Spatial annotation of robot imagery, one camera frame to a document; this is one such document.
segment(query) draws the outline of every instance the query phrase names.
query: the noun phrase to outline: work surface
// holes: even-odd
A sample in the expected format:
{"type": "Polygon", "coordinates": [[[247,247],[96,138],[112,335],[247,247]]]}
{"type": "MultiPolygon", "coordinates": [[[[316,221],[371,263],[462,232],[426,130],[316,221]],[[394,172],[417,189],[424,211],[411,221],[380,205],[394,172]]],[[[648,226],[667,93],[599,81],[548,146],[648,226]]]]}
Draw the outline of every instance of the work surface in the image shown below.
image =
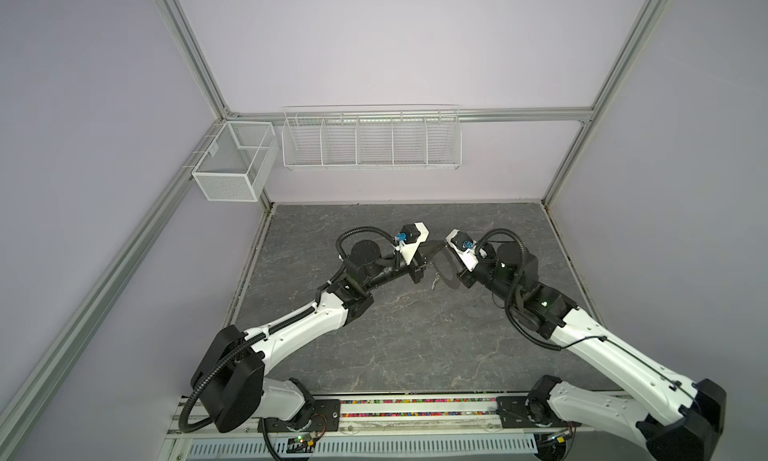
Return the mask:
{"type": "MultiPolygon", "coordinates": [[[[236,326],[268,323],[312,301],[340,265],[334,244],[342,232],[368,225],[396,233],[412,222],[425,223],[429,239],[453,228],[475,239],[491,228],[512,229],[539,258],[541,281],[583,303],[539,205],[277,206],[236,326]]],[[[345,241],[347,252],[365,237],[345,241]]],[[[527,391],[544,374],[586,389],[617,389],[574,354],[523,339],[479,283],[449,287],[458,284],[454,266],[443,250],[421,283],[404,276],[376,289],[375,302],[359,319],[308,343],[270,378],[298,378],[313,393],[527,391]],[[445,281],[434,283],[437,270],[445,281]]]]}

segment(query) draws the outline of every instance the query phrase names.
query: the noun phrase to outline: divided wire basket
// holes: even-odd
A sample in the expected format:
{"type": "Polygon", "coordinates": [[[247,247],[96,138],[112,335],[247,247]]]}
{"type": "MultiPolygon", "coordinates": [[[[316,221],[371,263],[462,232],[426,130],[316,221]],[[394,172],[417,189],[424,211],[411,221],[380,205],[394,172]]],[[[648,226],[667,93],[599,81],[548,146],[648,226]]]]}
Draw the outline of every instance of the divided wire basket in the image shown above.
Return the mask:
{"type": "Polygon", "coordinates": [[[271,122],[227,121],[192,176],[211,201],[255,202],[279,150],[271,122]]]}
{"type": "Polygon", "coordinates": [[[288,116],[283,163],[289,169],[458,168],[458,110],[288,116]]]}

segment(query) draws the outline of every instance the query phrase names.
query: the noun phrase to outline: wire basket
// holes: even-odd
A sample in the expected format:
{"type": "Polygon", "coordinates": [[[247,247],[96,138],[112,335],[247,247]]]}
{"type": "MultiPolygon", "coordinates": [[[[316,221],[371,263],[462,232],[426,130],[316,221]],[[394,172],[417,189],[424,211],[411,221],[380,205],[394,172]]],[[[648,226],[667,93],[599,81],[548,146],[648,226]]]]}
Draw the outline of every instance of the wire basket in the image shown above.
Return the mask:
{"type": "Polygon", "coordinates": [[[456,112],[388,116],[289,116],[286,168],[458,168],[462,131],[456,112]]]}
{"type": "Polygon", "coordinates": [[[227,121],[192,176],[211,201],[258,201],[279,149],[272,123],[227,121]]]}

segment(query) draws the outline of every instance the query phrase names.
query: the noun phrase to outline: white wall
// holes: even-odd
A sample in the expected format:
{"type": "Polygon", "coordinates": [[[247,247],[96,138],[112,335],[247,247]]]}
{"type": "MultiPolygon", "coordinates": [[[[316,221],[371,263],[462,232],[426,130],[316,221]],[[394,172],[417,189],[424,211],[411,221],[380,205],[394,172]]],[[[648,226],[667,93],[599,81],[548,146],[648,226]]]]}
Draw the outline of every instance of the white wall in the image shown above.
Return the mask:
{"type": "Polygon", "coordinates": [[[266,190],[275,202],[541,199],[579,123],[462,125],[458,169],[290,171],[275,161],[266,190]]]}
{"type": "Polygon", "coordinates": [[[0,408],[213,118],[151,0],[0,0],[0,408]]]}
{"type": "Polygon", "coordinates": [[[154,461],[259,220],[258,203],[209,202],[192,186],[16,461],[154,461]]]}
{"type": "Polygon", "coordinates": [[[589,106],[645,0],[180,0],[230,108],[589,106]]]}
{"type": "Polygon", "coordinates": [[[728,393],[763,459],[768,0],[673,0],[552,206],[612,331],[728,393]]]}

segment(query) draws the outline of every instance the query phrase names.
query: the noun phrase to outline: enclosure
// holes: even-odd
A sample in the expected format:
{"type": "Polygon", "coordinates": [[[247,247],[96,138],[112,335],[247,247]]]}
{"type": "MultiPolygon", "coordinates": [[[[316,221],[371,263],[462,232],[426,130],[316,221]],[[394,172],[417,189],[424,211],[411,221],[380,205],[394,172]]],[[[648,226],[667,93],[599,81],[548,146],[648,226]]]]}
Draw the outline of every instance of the enclosure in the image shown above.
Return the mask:
{"type": "MultiPolygon", "coordinates": [[[[214,335],[312,301],[343,231],[416,222],[513,230],[596,326],[725,389],[713,459],[758,459],[767,1],[0,0],[0,459],[268,459],[256,417],[179,430],[214,335]]],[[[270,372],[341,400],[315,456],[535,459],[563,427],[498,397],[629,399],[459,259],[270,372]]],[[[619,457],[652,459],[568,441],[619,457]]]]}

